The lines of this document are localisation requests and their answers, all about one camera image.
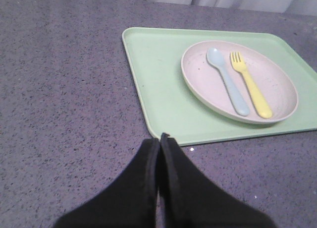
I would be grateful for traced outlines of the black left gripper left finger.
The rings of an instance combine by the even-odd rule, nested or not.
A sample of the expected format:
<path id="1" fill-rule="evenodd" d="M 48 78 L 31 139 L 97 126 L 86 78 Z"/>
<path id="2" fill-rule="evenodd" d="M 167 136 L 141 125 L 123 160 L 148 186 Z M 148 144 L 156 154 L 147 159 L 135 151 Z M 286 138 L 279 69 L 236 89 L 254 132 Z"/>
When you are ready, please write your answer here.
<path id="1" fill-rule="evenodd" d="M 56 228 L 153 228 L 159 140 L 145 139 L 125 170 L 105 190 L 57 220 Z"/>

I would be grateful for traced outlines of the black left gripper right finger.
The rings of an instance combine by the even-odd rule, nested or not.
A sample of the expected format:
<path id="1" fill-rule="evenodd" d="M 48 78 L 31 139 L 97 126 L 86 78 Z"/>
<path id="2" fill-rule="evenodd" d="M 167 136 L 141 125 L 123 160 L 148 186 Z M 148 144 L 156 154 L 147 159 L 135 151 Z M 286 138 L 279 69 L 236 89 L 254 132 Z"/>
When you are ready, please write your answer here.
<path id="1" fill-rule="evenodd" d="M 274 228 L 273 220 L 223 191 L 184 154 L 174 138 L 160 139 L 168 228 Z"/>

